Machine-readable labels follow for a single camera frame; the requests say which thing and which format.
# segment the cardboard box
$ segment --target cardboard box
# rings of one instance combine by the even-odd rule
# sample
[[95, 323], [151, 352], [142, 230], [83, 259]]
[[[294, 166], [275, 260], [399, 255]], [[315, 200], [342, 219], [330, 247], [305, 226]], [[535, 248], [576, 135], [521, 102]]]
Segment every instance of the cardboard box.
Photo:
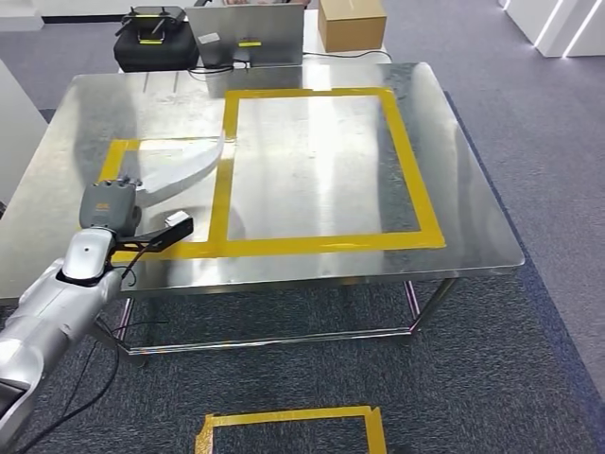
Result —
[[380, 0], [320, 0], [318, 27], [326, 52], [379, 49], [386, 24]]

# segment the metal table top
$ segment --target metal table top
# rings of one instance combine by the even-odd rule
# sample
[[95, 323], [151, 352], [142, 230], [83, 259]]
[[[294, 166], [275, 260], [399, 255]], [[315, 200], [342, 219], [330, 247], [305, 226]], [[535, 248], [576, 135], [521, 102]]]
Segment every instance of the metal table top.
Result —
[[437, 279], [524, 262], [425, 63], [82, 76], [0, 221], [0, 301], [63, 256], [84, 187], [101, 170], [145, 181], [223, 129], [217, 168], [146, 208], [139, 228], [185, 209], [192, 237], [140, 262], [126, 292]]

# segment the light strip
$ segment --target light strip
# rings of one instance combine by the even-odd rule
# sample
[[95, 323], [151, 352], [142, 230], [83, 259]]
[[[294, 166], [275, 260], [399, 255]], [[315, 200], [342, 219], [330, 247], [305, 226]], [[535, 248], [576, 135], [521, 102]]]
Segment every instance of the light strip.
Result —
[[536, 40], [536, 43], [533, 44], [533, 47], [537, 47], [541, 41], [542, 41], [542, 38], [544, 38], [545, 35], [546, 35], [546, 31], [548, 30], [551, 24], [552, 24], [553, 19], [554, 19], [554, 16], [556, 16], [557, 13], [559, 12], [559, 8], [560, 8], [560, 5], [562, 4], [563, 0], [558, 0], [558, 2], [557, 2], [557, 5], [554, 6], [552, 12], [550, 13], [550, 16], [548, 16], [545, 26], [542, 27], [542, 31], [541, 31], [540, 34], [538, 35], [538, 39]]
[[590, 12], [588, 13], [588, 15], [586, 16], [585, 21], [582, 22], [582, 24], [579, 28], [578, 28], [578, 31], [576, 33], [576, 36], [574, 36], [573, 39], [572, 40], [572, 42], [570, 43], [570, 45], [568, 45], [567, 48], [565, 49], [565, 52], [563, 53], [563, 58], [564, 59], [565, 59], [568, 55], [570, 55], [570, 52], [571, 52], [572, 49], [573, 49], [573, 47], [576, 45], [576, 42], [577, 42], [580, 38], [580, 35], [582, 35], [582, 32], [585, 31], [585, 28], [586, 28], [588, 26], [588, 24], [590, 22], [590, 20], [592, 19], [592, 16], [594, 16], [594, 13], [597, 12], [598, 7], [600, 7], [601, 3], [603, 3], [603, 0], [597, 0], [594, 3], [594, 6], [593, 6], [592, 9], [590, 10]]

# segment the silver laptop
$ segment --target silver laptop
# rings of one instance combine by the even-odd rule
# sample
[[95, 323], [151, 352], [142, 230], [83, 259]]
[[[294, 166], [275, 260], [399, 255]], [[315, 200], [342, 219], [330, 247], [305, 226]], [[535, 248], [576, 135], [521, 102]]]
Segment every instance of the silver laptop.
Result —
[[245, 61], [250, 66], [303, 62], [301, 4], [185, 8], [206, 68]]

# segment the yellow tape outline on floor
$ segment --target yellow tape outline on floor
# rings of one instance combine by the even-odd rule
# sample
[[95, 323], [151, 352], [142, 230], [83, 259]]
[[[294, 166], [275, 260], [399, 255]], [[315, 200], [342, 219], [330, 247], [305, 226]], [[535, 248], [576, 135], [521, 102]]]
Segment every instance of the yellow tape outline on floor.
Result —
[[369, 454], [386, 454], [387, 445], [382, 429], [380, 409], [372, 410], [363, 407], [336, 407], [331, 409], [269, 411], [265, 413], [233, 414], [215, 416], [207, 414], [204, 426], [195, 437], [195, 454], [212, 454], [213, 430], [228, 426], [244, 426], [250, 424], [283, 423], [287, 421], [309, 421], [313, 419], [332, 419], [363, 417], [367, 439]]
[[[166, 260], [444, 248], [445, 240], [424, 181], [422, 181], [420, 169], [414, 157], [407, 131], [398, 107], [397, 99], [389, 88], [335, 88], [325, 91], [311, 89], [232, 90], [225, 93], [223, 128], [227, 143], [232, 144], [236, 141], [239, 105], [241, 99], [341, 96], [377, 96], [380, 100], [383, 114], [387, 120], [391, 137], [399, 159], [401, 173], [418, 220], [419, 230], [366, 235], [229, 240], [228, 231], [235, 156], [223, 156], [217, 165], [217, 182], [207, 241], [181, 241], [163, 253], [143, 255], [141, 259]], [[127, 150], [137, 151], [140, 145], [140, 140], [139, 139], [112, 141], [107, 158], [99, 175], [99, 180], [117, 178], [124, 152]], [[134, 253], [116, 253], [113, 261], [127, 262], [134, 256]]]

